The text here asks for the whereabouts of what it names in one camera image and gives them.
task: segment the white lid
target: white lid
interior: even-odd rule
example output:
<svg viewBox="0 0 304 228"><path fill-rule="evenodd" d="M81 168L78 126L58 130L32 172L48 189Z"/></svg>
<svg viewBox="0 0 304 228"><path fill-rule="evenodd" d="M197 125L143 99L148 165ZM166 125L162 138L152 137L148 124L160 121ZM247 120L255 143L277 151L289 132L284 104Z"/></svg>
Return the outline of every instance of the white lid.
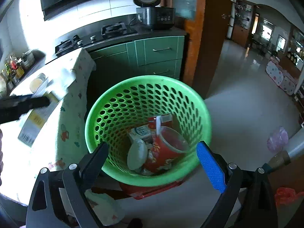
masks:
<svg viewBox="0 0 304 228"><path fill-rule="evenodd" d="M148 148L145 142L141 139L136 139L133 141L131 145L128 157L127 157L127 165L130 170L135 170L140 168L148 157Z"/></svg>

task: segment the white tile wall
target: white tile wall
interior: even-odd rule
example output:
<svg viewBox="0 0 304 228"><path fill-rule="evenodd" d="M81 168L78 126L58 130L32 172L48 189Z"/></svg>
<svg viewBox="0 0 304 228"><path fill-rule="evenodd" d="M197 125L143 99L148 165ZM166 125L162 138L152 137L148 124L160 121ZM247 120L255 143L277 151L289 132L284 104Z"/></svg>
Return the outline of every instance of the white tile wall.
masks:
<svg viewBox="0 0 304 228"><path fill-rule="evenodd" d="M13 46L7 24L7 15L0 22L0 41L3 55L0 59L0 71L4 68L5 58L12 52Z"/></svg>
<svg viewBox="0 0 304 228"><path fill-rule="evenodd" d="M7 12L9 35L17 56L29 49L53 54L51 43L84 25L136 13L133 0L92 0L68 9L47 21L40 0L15 0Z"/></svg>

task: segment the laundry basket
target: laundry basket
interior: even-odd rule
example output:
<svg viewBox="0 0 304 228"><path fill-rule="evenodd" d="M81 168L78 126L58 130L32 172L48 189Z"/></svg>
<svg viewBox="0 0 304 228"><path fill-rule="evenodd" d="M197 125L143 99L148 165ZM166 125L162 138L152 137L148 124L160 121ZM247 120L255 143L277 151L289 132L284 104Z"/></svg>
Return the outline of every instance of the laundry basket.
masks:
<svg viewBox="0 0 304 228"><path fill-rule="evenodd" d="M147 124L150 116L167 113L177 118L190 150L160 175L143 176L129 170L131 142L127 131ZM199 163L196 144L201 140L209 144L211 140L210 116L202 98L186 84L164 76L138 76L116 84L95 102L85 125L90 153L100 141L109 145L102 170L120 182L142 187L164 185L186 176Z"/></svg>

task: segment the cabinet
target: cabinet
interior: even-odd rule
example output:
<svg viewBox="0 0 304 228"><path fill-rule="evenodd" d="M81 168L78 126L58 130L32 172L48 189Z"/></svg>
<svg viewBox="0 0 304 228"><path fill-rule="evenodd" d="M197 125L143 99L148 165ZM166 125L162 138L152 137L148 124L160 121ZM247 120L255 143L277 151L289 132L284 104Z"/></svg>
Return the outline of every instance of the cabinet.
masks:
<svg viewBox="0 0 304 228"><path fill-rule="evenodd" d="M184 36L135 40L89 52L96 62L88 80L88 107L117 83L140 75L180 78Z"/></svg>

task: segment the plastic bag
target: plastic bag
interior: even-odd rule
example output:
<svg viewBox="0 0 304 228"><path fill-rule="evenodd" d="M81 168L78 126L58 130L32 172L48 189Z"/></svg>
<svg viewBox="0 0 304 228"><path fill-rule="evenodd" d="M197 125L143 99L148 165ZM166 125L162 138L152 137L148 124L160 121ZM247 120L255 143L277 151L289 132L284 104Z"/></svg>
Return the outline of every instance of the plastic bag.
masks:
<svg viewBox="0 0 304 228"><path fill-rule="evenodd" d="M270 134L270 137L267 140L267 148L273 153L278 153L287 143L287 131L281 126Z"/></svg>
<svg viewBox="0 0 304 228"><path fill-rule="evenodd" d="M280 204L289 204L298 199L300 196L304 196L304 192L296 193L293 188L279 187L275 194L276 206Z"/></svg>

